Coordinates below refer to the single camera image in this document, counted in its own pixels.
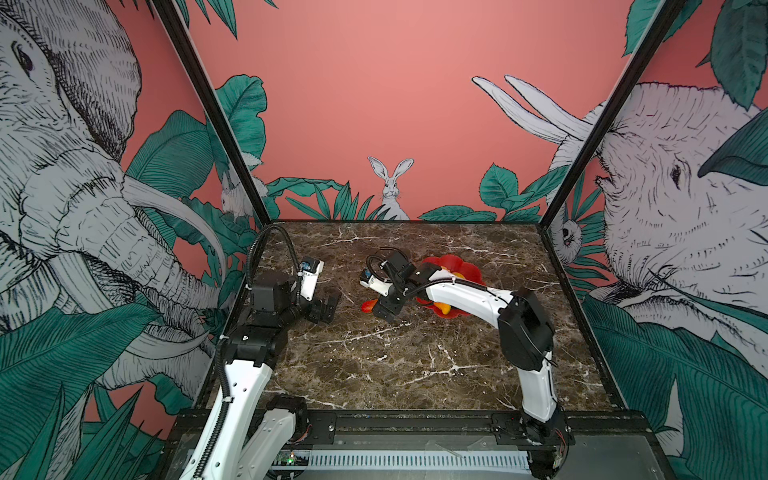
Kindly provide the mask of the red-yellow fake mango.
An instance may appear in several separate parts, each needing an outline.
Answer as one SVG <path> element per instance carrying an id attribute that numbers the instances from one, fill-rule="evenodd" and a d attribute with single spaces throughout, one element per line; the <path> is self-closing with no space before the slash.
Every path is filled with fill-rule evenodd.
<path id="1" fill-rule="evenodd" d="M 364 313 L 372 313 L 374 307 L 377 304 L 377 300 L 368 300 L 361 305 L 361 311 Z"/>
<path id="2" fill-rule="evenodd" d="M 447 317 L 452 310 L 452 307 L 449 304 L 439 302 L 434 302 L 433 307 L 435 312 L 443 317 Z"/>

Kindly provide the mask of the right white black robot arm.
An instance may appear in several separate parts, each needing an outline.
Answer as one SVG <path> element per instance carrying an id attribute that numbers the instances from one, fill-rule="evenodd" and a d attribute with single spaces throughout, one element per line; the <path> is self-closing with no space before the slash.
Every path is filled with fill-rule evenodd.
<path id="1" fill-rule="evenodd" d="M 368 256 L 360 274 L 361 285 L 379 294 L 373 315 L 392 323 L 408 301 L 419 299 L 445 304 L 494 327 L 504 358 L 518 372 L 526 438 L 534 445 L 566 449 L 570 430 L 553 380 L 555 329 L 534 292 L 496 289 L 434 263 L 416 266 L 399 249 L 385 250 L 386 257 Z"/>

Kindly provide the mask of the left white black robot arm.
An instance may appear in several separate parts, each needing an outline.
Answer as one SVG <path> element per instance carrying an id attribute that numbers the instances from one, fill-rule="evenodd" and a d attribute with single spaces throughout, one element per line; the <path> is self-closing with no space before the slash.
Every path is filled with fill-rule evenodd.
<path id="1" fill-rule="evenodd" d="M 256 432 L 248 434 L 288 330 L 300 319 L 331 322 L 340 298 L 338 292 L 326 300 L 314 297 L 323 263 L 300 266 L 296 275 L 267 271 L 247 284 L 250 306 L 217 346 L 219 393 L 183 479 L 262 479 L 280 450 L 309 432 L 306 401 L 283 396 L 270 404 Z"/>

